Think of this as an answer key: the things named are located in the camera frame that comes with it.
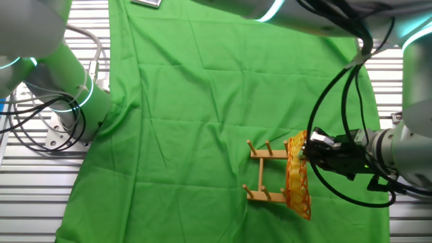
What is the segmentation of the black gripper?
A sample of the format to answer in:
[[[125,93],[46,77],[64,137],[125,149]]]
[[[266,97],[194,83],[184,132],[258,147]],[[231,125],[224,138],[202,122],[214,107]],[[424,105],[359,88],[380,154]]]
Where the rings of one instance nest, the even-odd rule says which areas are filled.
[[[353,181],[358,174],[372,174],[365,156],[359,153],[360,146],[352,146],[345,134],[330,136],[316,127],[298,152],[297,157],[309,161],[310,151],[314,163],[325,171],[334,172]]]

